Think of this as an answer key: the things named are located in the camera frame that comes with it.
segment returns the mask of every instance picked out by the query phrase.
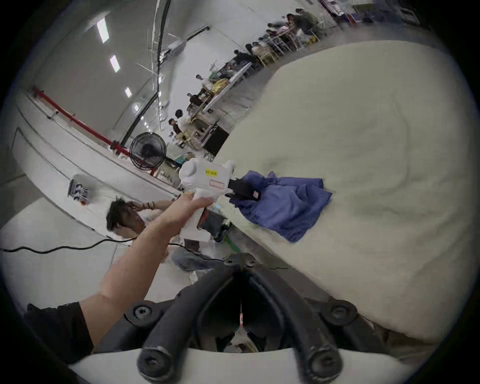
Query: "person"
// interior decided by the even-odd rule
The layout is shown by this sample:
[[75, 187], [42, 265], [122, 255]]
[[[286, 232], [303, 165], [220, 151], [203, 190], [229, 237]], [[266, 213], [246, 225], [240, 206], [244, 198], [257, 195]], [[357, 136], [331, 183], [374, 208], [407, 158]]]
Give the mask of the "person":
[[185, 193], [143, 229], [107, 272], [97, 293], [57, 308], [28, 304], [26, 323], [64, 363], [73, 364], [88, 356], [123, 314], [145, 299], [156, 270], [167, 257], [170, 239], [197, 209], [212, 202], [206, 197], [193, 200], [192, 192]]
[[252, 44], [253, 44], [252, 52], [254, 55], [256, 55], [262, 50], [262, 46], [258, 41], [254, 41]]
[[275, 23], [268, 23], [267, 24], [268, 28], [280, 28], [280, 27], [283, 27], [283, 26], [287, 26], [287, 23], [284, 22], [284, 21], [277, 21]]
[[276, 31], [274, 31], [274, 30], [272, 30], [272, 29], [267, 29], [267, 30], [265, 30], [265, 32], [266, 32], [267, 35], [270, 36], [270, 37], [276, 36]]
[[207, 79], [204, 79], [202, 76], [200, 75], [196, 75], [195, 76], [198, 80], [200, 80], [200, 84], [202, 85], [202, 87], [204, 89], [206, 89], [207, 91], [211, 92], [212, 91], [212, 88], [213, 88], [213, 84], [210, 82], [210, 80], [207, 80]]
[[248, 51], [248, 53], [250, 53], [251, 55], [253, 55], [253, 52], [252, 52], [252, 44], [245, 44], [245, 49]]
[[175, 111], [175, 117], [178, 119], [177, 124], [180, 130], [186, 134], [195, 132], [196, 127], [193, 125], [189, 116], [184, 116], [181, 109]]
[[180, 130], [177, 124], [177, 121], [174, 118], [171, 118], [170, 120], [168, 120], [168, 123], [172, 126], [173, 131], [175, 132], [176, 135], [182, 133], [182, 131]]
[[189, 97], [189, 101], [191, 104], [196, 105], [197, 107], [201, 106], [203, 101], [199, 98], [198, 95], [192, 95], [191, 93], [187, 93]]
[[319, 23], [318, 17], [316, 17], [313, 13], [308, 12], [303, 8], [297, 8], [295, 12], [298, 13], [300, 16], [305, 17], [313, 25], [317, 25]]
[[246, 52], [240, 52], [238, 49], [234, 50], [233, 53], [235, 53], [235, 57], [233, 58], [236, 63], [240, 64], [242, 61], [247, 61], [252, 64], [255, 64], [257, 62], [257, 58], [253, 55], [249, 55]]
[[301, 30], [304, 34], [311, 36], [313, 23], [310, 22], [305, 16], [293, 15], [289, 13], [287, 15], [288, 23], [295, 28]]
[[[126, 202], [123, 199], [116, 199], [110, 205], [107, 213], [107, 229], [125, 239], [135, 238], [143, 232], [146, 226], [161, 215], [159, 210], [164, 211], [172, 204], [172, 201], [140, 204], [133, 201]], [[144, 215], [144, 218], [142, 218], [139, 212], [146, 210], [152, 210], [154, 212], [149, 215]], [[223, 216], [205, 210], [200, 219], [199, 226], [212, 233], [216, 237], [216, 240], [220, 240], [223, 238], [223, 230], [226, 229], [226, 227], [223, 226], [223, 221]], [[189, 250], [196, 252], [200, 250], [200, 243], [198, 241], [185, 240], [185, 246]], [[211, 268], [209, 260], [204, 260], [184, 248], [176, 249], [171, 259], [173, 263], [184, 272]]]

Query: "black standing fan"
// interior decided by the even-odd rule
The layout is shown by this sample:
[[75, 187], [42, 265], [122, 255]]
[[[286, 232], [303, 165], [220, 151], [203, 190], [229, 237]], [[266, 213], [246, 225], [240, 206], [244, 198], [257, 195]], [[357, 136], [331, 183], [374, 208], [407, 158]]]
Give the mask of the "black standing fan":
[[141, 170], [157, 168], [166, 155], [167, 145], [156, 133], [143, 132], [135, 137], [130, 145], [130, 159]]

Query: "red pipe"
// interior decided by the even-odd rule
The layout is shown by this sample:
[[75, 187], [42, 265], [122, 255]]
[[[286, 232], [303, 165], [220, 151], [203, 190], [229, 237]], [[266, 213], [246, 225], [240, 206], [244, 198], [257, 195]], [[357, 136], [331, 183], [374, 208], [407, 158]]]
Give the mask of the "red pipe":
[[[71, 115], [70, 113], [68, 113], [66, 110], [64, 110], [63, 108], [60, 108], [60, 106], [55, 103], [50, 97], [48, 97], [46, 94], [44, 94], [42, 91], [40, 91], [36, 86], [33, 87], [33, 91], [35, 93], [35, 95], [37, 95], [38, 97], [40, 98], [43, 98], [45, 99], [45, 101], [47, 103], [49, 103], [53, 108], [55, 108], [58, 112], [60, 112], [62, 115], [66, 116], [67, 118], [69, 118], [69, 120], [75, 122], [75, 124], [79, 125], [80, 127], [82, 127], [83, 129], [85, 129], [87, 132], [89, 132], [90, 134], [92, 134], [93, 136], [95, 136], [96, 138], [100, 139], [101, 141], [107, 143], [108, 145], [112, 145], [112, 141], [107, 139], [105, 136], [99, 134], [97, 131], [93, 130], [92, 128], [90, 128], [88, 125], [86, 125], [85, 123], [82, 123], [80, 120], [78, 120], [77, 118], [75, 118], [73, 115]], [[127, 151], [125, 148], [121, 147], [120, 145], [116, 145], [114, 148], [114, 150], [117, 150], [117, 151], [120, 151], [122, 152], [123, 154], [127, 155], [127, 156], [130, 156], [130, 152]]]

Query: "screw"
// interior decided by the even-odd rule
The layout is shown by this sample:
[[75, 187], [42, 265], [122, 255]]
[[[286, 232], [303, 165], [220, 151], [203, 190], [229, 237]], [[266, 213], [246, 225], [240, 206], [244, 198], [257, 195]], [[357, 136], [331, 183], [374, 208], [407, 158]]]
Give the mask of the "screw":
[[343, 319], [344, 317], [347, 316], [348, 309], [346, 307], [338, 305], [336, 307], [333, 307], [331, 312], [332, 312], [332, 316], [335, 317], [336, 319]]
[[310, 359], [310, 368], [318, 377], [332, 377], [340, 373], [341, 363], [333, 351], [320, 351]]
[[143, 306], [135, 309], [134, 315], [137, 319], [143, 319], [144, 317], [149, 316], [151, 313], [152, 313], [152, 310], [149, 307]]
[[170, 359], [156, 349], [144, 349], [137, 361], [138, 370], [148, 377], [161, 377], [170, 369]]

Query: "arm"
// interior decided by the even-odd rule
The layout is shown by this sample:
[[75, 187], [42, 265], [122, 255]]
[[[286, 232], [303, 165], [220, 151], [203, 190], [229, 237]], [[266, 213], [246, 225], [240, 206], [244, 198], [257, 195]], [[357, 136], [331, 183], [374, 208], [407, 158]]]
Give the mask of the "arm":
[[162, 211], [165, 211], [172, 204], [173, 201], [168, 200], [149, 201], [142, 204], [136, 203], [135, 201], [128, 202], [130, 208], [132, 208], [136, 212], [143, 211], [144, 209], [161, 209]]
[[145, 298], [159, 264], [165, 259], [170, 239], [197, 209], [212, 203], [212, 199], [192, 198], [193, 193], [186, 193], [173, 204], [163, 202], [170, 203], [171, 207], [153, 221], [110, 268], [99, 292], [80, 302], [94, 346], [125, 311]]

